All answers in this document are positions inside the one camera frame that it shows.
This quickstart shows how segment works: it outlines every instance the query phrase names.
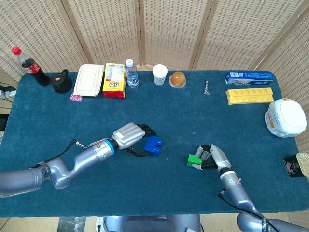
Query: bottle label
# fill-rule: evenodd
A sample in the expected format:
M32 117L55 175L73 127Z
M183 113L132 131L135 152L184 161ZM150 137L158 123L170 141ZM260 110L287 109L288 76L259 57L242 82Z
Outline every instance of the bottle label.
M28 67L28 68L25 68L26 72L30 73L30 74L34 74L34 73L37 73L39 70L40 70L40 66L38 65L37 62L33 62L33 64Z

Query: yellow snack box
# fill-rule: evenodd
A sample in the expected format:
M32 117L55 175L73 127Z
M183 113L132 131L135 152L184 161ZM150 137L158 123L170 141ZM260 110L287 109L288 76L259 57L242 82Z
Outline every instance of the yellow snack box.
M103 94L106 98L125 98L126 72L124 64L106 63Z

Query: blue block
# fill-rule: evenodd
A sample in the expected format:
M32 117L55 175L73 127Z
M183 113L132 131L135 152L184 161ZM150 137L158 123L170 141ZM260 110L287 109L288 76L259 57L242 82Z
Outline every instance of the blue block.
M145 144L144 150L149 151L151 155L158 156L162 146L162 140L157 136L149 136Z

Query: screw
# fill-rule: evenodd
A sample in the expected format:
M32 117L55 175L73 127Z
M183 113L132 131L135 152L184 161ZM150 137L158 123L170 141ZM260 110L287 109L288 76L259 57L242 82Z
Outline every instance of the screw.
M208 81L206 81L206 85L205 85L205 89L204 89L204 94L205 95L210 95L210 93L208 92Z

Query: plastic bottle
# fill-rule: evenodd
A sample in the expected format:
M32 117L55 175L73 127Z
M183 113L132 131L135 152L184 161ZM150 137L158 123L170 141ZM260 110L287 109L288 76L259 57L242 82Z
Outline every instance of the plastic bottle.
M46 86L50 83L49 77L31 56L23 54L19 47L13 47L12 52L17 56L19 64L26 72L31 74L40 85Z
M137 77L136 65L133 60L127 59L125 65L126 81L130 88L139 86L139 79Z

